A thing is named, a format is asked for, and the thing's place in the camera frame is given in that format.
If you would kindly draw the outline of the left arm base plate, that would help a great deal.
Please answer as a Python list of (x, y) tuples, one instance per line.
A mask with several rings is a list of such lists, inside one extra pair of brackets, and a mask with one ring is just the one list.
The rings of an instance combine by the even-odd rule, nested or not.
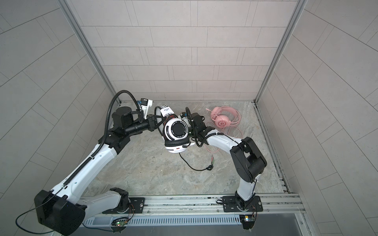
[(103, 211), (102, 214), (140, 214), (143, 212), (145, 198), (143, 197), (129, 197), (128, 202), (121, 200), (116, 208)]

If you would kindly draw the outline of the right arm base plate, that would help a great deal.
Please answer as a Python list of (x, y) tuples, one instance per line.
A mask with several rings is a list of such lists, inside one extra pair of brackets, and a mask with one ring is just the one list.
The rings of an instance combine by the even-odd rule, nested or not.
[(248, 201), (239, 196), (223, 196), (216, 203), (222, 205), (224, 212), (262, 212), (263, 206), (259, 196), (255, 195)]

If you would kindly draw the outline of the pink headphones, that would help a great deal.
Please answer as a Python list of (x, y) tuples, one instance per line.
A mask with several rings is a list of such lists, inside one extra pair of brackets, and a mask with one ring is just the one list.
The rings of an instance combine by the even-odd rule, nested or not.
[[(218, 128), (226, 128), (229, 126), (237, 126), (241, 121), (240, 113), (229, 106), (215, 107), (213, 110), (206, 109), (210, 112), (211, 120), (215, 123)], [(223, 115), (223, 112), (228, 112), (233, 116), (231, 120), (228, 116)]]

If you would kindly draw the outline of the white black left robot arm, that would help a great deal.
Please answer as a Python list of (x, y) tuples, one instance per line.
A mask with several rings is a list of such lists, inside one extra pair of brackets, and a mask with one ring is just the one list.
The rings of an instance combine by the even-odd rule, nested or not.
[(154, 114), (149, 115), (151, 106), (152, 101), (144, 98), (137, 101), (127, 90), (116, 93), (107, 110), (104, 135), (93, 151), (63, 181), (35, 196), (37, 220), (41, 225), (69, 236), (96, 214), (135, 210), (128, 192), (120, 188), (89, 198), (83, 198), (82, 194), (103, 167), (130, 142), (131, 136), (145, 130), (161, 130), (167, 113), (162, 107), (156, 107)]

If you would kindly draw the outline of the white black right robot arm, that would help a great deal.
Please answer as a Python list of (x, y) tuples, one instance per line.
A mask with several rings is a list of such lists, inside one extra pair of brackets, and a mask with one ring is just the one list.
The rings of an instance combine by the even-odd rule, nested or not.
[(237, 174), (241, 178), (235, 199), (231, 203), (240, 211), (263, 211), (255, 188), (267, 166), (267, 161), (253, 139), (250, 137), (237, 139), (206, 126), (203, 116), (198, 113), (192, 114), (188, 107), (186, 115), (191, 126), (192, 140), (199, 148), (204, 145), (214, 146), (230, 154)]

